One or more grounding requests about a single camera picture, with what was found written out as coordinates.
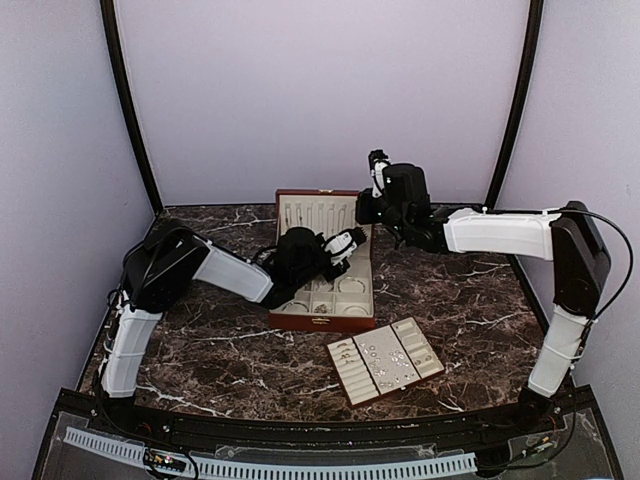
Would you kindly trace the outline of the red wooden jewelry box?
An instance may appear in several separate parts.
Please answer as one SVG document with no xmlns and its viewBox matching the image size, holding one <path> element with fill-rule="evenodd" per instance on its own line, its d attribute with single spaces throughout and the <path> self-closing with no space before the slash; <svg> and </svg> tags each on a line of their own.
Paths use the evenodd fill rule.
<svg viewBox="0 0 640 480">
<path fill-rule="evenodd" d="M 325 240 L 359 226 L 357 193 L 348 190 L 276 191 L 277 235 L 306 227 Z M 269 325 L 283 330 L 360 333 L 375 327 L 372 280 L 374 231 L 364 225 L 364 244 L 351 253 L 348 269 L 336 279 L 322 275 L 308 281 L 293 299 L 268 314 Z"/>
</svg>

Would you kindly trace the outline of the red jewelry tray insert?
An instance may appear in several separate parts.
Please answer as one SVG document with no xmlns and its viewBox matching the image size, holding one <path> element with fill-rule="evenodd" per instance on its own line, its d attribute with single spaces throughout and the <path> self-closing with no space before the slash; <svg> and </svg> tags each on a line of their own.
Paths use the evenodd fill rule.
<svg viewBox="0 0 640 480">
<path fill-rule="evenodd" d="M 441 375 L 445 367 L 412 317 L 326 346 L 356 408 Z"/>
</svg>

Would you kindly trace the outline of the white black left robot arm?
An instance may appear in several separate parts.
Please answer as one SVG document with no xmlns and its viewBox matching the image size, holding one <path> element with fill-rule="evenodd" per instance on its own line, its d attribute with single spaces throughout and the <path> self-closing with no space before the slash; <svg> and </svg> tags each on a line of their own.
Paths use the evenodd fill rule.
<svg viewBox="0 0 640 480">
<path fill-rule="evenodd" d="M 163 315 L 189 290 L 204 282 L 268 310 L 290 302 L 318 276 L 332 281 L 350 267 L 349 257 L 367 240 L 359 227 L 325 237 L 293 227 L 278 241 L 245 259 L 171 221 L 134 246 L 124 257 L 119 286 L 107 297 L 115 325 L 105 342 L 106 357 L 96 391 L 110 398 L 101 417 L 120 436 L 141 427 L 133 397 L 150 337 Z"/>
</svg>

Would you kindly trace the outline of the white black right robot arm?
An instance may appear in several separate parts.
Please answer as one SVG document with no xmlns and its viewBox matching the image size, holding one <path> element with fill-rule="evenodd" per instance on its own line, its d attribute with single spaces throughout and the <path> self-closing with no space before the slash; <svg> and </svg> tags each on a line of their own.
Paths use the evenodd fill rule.
<svg viewBox="0 0 640 480">
<path fill-rule="evenodd" d="M 534 432 L 549 416 L 544 398 L 557 393 L 607 308 L 601 296 L 611 256 L 596 226 L 601 215 L 579 201 L 547 210 L 434 208 L 422 168 L 394 164 L 381 150 L 370 153 L 368 164 L 372 185 L 358 194 L 356 220 L 383 226 L 397 244 L 428 253 L 488 252 L 552 263 L 553 316 L 527 383 L 536 395 L 510 413 L 517 432 Z"/>
</svg>

